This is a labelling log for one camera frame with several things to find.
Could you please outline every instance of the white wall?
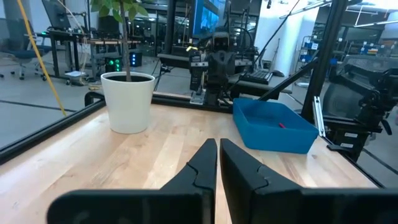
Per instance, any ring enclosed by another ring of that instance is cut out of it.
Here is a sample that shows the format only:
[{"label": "white wall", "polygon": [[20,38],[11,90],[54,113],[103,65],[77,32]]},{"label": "white wall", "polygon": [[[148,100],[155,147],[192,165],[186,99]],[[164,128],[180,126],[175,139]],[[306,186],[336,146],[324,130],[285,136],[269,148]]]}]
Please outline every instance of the white wall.
[{"label": "white wall", "polygon": [[3,0],[0,0],[0,18],[5,18],[6,13],[4,12],[4,4]]},{"label": "white wall", "polygon": [[[261,5],[256,41],[254,43],[256,47],[261,50],[265,46],[272,34],[283,21],[283,19],[279,19],[279,17],[288,14],[294,4],[295,1],[292,1],[288,5],[276,3],[273,4],[270,9],[267,9],[267,4],[263,3]],[[301,1],[299,5],[296,6],[296,9],[304,7],[305,4],[306,1]],[[295,62],[297,61],[297,52],[300,49],[303,37],[312,35],[317,15],[318,9],[312,9],[288,18],[287,22],[282,26],[267,46],[262,59],[272,60],[278,45],[278,39],[280,39],[280,46],[274,66],[277,65],[277,67],[284,67],[285,71],[289,71],[286,72],[285,75],[291,73]]]},{"label": "white wall", "polygon": [[[283,4],[274,3],[270,9],[267,9],[267,3],[263,2],[261,4],[260,18],[257,25],[256,40],[254,41],[254,46],[259,48],[259,51],[265,46],[267,41],[271,38],[275,30],[282,23],[280,16],[287,14],[288,7]],[[282,37],[283,27],[271,40],[266,48],[266,52],[262,57],[263,60],[272,60],[275,50],[278,45],[278,39]]]},{"label": "white wall", "polygon": [[[398,12],[393,12],[388,17],[388,21],[398,20]],[[398,39],[398,23],[386,24],[383,33],[381,34],[382,39]]]},{"label": "white wall", "polygon": [[[86,0],[66,0],[66,7],[69,8],[72,12],[87,12],[87,1]],[[77,21],[80,25],[84,25],[84,18],[81,16],[76,16]],[[69,17],[70,25],[72,27],[77,27],[75,20],[72,17]],[[90,22],[91,27],[97,29],[98,28],[98,12],[90,12]]]}]

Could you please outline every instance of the desk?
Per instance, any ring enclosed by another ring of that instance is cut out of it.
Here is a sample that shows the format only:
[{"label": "desk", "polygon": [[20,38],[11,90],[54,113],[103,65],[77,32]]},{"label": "desk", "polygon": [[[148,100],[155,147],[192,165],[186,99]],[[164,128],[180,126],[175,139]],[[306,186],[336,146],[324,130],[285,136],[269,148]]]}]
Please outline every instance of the desk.
[{"label": "desk", "polygon": [[67,44],[65,47],[71,52],[70,50],[70,42],[73,42],[73,55],[75,58],[75,68],[72,67],[72,57],[69,54],[68,60],[70,62],[70,71],[72,72],[73,69],[74,71],[79,71],[80,70],[80,65],[79,65],[79,53],[78,53],[78,47],[77,47],[77,41],[83,38],[83,34],[77,34],[77,33],[71,33],[71,32],[64,32],[64,31],[58,31],[58,30],[48,30],[48,34],[50,36],[51,40],[51,51],[52,51],[52,58],[53,58],[53,63],[54,63],[54,77],[55,78],[62,78],[69,80],[69,78],[64,78],[60,76],[60,70],[58,66],[58,55],[57,55],[57,41],[66,41]]},{"label": "desk", "polygon": [[[228,78],[228,88],[234,85],[239,79],[239,75],[235,75]],[[245,93],[254,96],[262,96],[263,94],[267,93],[269,90],[273,89],[275,86],[279,85],[282,81],[286,78],[284,77],[277,77],[272,76],[271,81],[268,85],[254,83],[254,82],[247,82],[247,81],[239,81],[238,84],[231,90],[231,96],[233,98],[238,98],[240,93]],[[282,93],[292,93],[292,87],[289,86],[288,88],[281,91]],[[277,96],[272,97],[272,99],[278,100],[279,94]]]},{"label": "desk", "polygon": [[157,54],[160,59],[161,64],[166,64],[167,66],[186,68],[189,69],[189,57],[171,55],[171,54]]},{"label": "desk", "polygon": [[[318,138],[307,155],[243,146],[231,114],[152,105],[139,134],[110,130],[106,108],[0,166],[1,223],[45,223],[59,195],[73,189],[158,189],[208,138],[229,138],[278,173],[307,187],[375,187]],[[216,223],[230,223],[218,166]]]},{"label": "desk", "polygon": [[[129,44],[138,44],[140,41],[138,40],[128,40],[127,41]],[[109,53],[103,53],[100,54],[99,56],[96,56],[97,54],[97,46],[100,45],[121,45],[122,44],[122,40],[114,40],[114,39],[104,39],[104,40],[99,40],[99,39],[90,39],[87,40],[87,44],[90,45],[90,62],[91,62],[91,71],[92,74],[91,76],[93,78],[96,77],[98,71],[97,71],[97,59],[99,58],[103,58],[103,57],[110,57],[110,56],[121,56],[121,49],[120,47],[116,47],[118,52],[116,52],[115,54],[111,55]]]}]

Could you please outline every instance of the monitor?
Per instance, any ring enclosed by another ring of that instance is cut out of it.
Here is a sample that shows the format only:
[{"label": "monitor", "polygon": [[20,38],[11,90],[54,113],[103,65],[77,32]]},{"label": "monitor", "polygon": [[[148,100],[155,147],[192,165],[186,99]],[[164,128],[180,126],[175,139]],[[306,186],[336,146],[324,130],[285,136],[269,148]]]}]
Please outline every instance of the monitor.
[{"label": "monitor", "polygon": [[223,0],[196,0],[193,17],[193,36],[205,37],[220,26],[225,8]]},{"label": "monitor", "polygon": [[108,34],[119,35],[119,22],[113,16],[103,16],[98,18],[98,31]]},{"label": "monitor", "polygon": [[57,0],[42,0],[42,2],[54,29],[71,28],[66,9]]}]

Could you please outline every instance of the office chair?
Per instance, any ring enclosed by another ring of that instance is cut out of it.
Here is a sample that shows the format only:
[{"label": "office chair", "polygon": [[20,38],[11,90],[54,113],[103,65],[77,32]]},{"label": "office chair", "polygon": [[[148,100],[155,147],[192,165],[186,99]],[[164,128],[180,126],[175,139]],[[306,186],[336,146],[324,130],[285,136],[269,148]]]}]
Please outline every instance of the office chair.
[{"label": "office chair", "polygon": [[[25,27],[25,22],[23,19],[19,19],[19,22],[21,23],[21,26]],[[29,23],[30,31],[32,32],[32,35],[33,35],[33,39],[35,40],[35,43],[36,43],[37,40],[39,39],[38,33],[34,32],[30,21],[28,21],[28,23]],[[38,50],[43,53],[43,55],[40,54],[41,56],[47,55],[51,51],[51,46],[46,46],[46,45],[44,45],[44,43],[45,43],[45,36],[42,36],[42,43],[40,45],[36,45]],[[33,46],[29,40],[29,35],[28,35],[28,32],[26,29],[24,29],[24,49],[33,50]],[[44,65],[45,64],[52,65],[51,62],[43,61],[43,63],[44,63]],[[39,75],[39,74],[42,76],[44,75],[43,72],[41,72],[42,70],[41,70],[41,66],[40,66],[39,62],[35,63],[34,70],[35,70],[35,75]]]},{"label": "office chair", "polygon": [[[350,69],[350,65],[357,66],[361,70]],[[348,55],[337,68],[336,74],[345,74],[344,76],[352,78],[355,82],[372,89],[373,86],[370,84],[370,80],[378,77],[372,77],[366,72],[378,72],[378,75],[382,75],[383,72],[394,67],[398,67],[398,59],[396,58]],[[353,119],[361,111],[359,101],[363,97],[364,95],[346,86],[333,83],[333,76],[331,76],[329,87],[323,98],[323,114]],[[370,140],[375,140],[375,138],[376,134],[373,134]]]},{"label": "office chair", "polygon": [[[33,58],[37,58],[34,50],[31,49],[31,45],[26,45],[26,38],[28,37],[26,36],[25,25],[17,20],[0,18],[0,27],[6,28],[2,30],[1,34],[0,54],[19,64],[19,79],[23,80],[25,79],[24,70],[27,68],[26,65]],[[39,52],[41,56],[44,55],[43,49],[39,49]]]}]

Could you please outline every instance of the computer tower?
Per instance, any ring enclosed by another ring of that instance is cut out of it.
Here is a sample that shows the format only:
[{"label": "computer tower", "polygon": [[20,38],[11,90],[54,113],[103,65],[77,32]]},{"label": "computer tower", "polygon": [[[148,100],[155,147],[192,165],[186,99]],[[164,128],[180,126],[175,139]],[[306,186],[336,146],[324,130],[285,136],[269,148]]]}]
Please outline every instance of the computer tower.
[{"label": "computer tower", "polygon": [[106,57],[105,72],[121,72],[123,70],[122,57]]},{"label": "computer tower", "polygon": [[142,65],[142,52],[130,53],[130,66],[140,67]]}]

